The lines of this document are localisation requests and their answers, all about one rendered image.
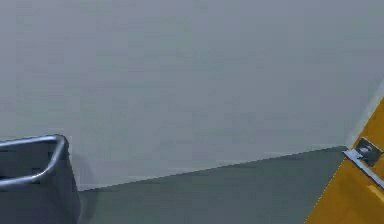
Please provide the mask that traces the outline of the dark grey bin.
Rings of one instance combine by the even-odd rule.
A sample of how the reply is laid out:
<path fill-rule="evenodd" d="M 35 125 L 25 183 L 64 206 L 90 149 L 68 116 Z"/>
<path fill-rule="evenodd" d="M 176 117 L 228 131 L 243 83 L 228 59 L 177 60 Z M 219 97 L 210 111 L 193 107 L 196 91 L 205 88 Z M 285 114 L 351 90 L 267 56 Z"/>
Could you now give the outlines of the dark grey bin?
<path fill-rule="evenodd" d="M 0 141 L 0 224 L 77 224 L 81 202 L 63 135 Z"/>

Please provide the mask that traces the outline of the yellow room door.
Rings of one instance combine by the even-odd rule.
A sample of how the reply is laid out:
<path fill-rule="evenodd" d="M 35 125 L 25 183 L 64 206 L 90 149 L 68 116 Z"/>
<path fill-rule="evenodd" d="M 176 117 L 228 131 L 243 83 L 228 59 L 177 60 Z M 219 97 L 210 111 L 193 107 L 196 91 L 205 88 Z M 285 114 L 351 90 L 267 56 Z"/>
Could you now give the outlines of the yellow room door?
<path fill-rule="evenodd" d="M 384 97 L 351 149 L 363 137 L 384 151 Z M 372 170 L 384 178 L 384 155 Z M 384 224 L 384 190 L 344 156 L 304 224 Z"/>

